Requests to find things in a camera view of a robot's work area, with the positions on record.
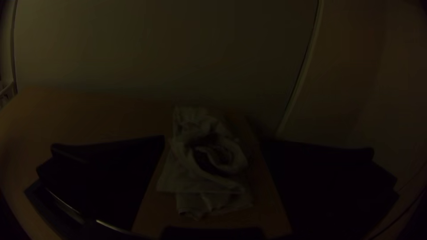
folded fabric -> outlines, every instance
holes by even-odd
[[[177,210],[196,220],[252,206],[238,140],[204,108],[176,108],[171,150],[157,190],[176,194]]]

white cloth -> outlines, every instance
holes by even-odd
[[[201,143],[212,135],[215,140]],[[179,214],[198,220],[252,206],[243,173],[247,159],[224,124],[204,108],[175,108],[170,145],[157,190],[176,194]],[[194,152],[206,156],[205,163],[221,174],[201,169]]]

wall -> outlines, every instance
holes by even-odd
[[[316,27],[278,136],[374,147],[401,197],[373,236],[427,183],[427,16],[417,0],[325,0]],[[377,239],[396,238],[415,207]]]
[[[18,88],[50,85],[241,110],[274,132],[316,0],[19,0]]]
[[[14,0],[9,0],[5,3],[0,22],[0,77],[3,85],[2,87],[13,82],[10,32],[14,3]]]

white trim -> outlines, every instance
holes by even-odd
[[[317,43],[317,37],[319,35],[319,29],[322,22],[323,6],[324,6],[324,0],[318,0],[316,18],[314,21],[313,34],[311,36],[311,41],[308,44],[306,57],[304,58],[304,61],[302,63],[301,71],[298,76],[297,82],[295,84],[294,91],[292,92],[292,95],[289,99],[289,103],[285,109],[285,113],[283,114],[283,118],[280,121],[279,127],[277,128],[277,131],[276,131],[277,138],[281,138],[283,136],[285,125],[289,119],[289,116],[292,110],[294,109],[295,103],[299,97],[299,93],[301,92],[301,89],[303,88],[304,82],[307,78],[307,72],[310,68],[311,59],[313,58],[313,52]]]

wooden table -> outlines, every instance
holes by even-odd
[[[89,144],[152,135],[171,136],[173,106],[119,96],[30,88],[20,92],[0,112],[0,188],[10,209],[34,240],[58,240],[24,194],[37,180],[36,167],[50,156],[52,143]],[[254,207],[201,221],[177,214],[173,194],[155,189],[162,158],[141,203],[132,231],[158,238],[165,226],[189,228],[260,227],[268,238],[291,233],[290,225],[258,142],[245,119],[226,118],[251,151],[250,185]]]

